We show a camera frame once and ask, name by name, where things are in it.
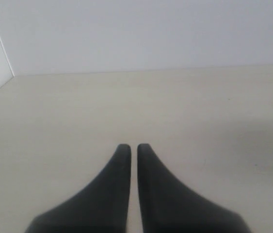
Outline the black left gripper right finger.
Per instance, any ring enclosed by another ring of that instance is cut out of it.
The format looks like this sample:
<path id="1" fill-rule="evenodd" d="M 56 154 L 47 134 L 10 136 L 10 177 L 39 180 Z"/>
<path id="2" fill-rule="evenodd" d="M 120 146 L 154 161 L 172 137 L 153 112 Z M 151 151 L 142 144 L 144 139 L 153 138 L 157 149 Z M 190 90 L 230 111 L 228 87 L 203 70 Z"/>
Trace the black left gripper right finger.
<path id="1" fill-rule="evenodd" d="M 138 193 L 145 233 L 249 233 L 242 217 L 182 183 L 149 144 L 137 147 Z"/>

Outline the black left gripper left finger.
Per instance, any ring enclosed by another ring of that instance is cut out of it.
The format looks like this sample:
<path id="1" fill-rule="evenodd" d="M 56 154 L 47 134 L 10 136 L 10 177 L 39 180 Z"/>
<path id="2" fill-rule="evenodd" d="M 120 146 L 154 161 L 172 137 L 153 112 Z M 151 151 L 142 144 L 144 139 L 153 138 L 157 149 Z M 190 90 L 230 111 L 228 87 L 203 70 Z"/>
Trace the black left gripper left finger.
<path id="1" fill-rule="evenodd" d="M 131 148 L 117 146 L 101 172 L 79 193 L 38 215 L 28 233 L 125 233 L 131 179 Z"/>

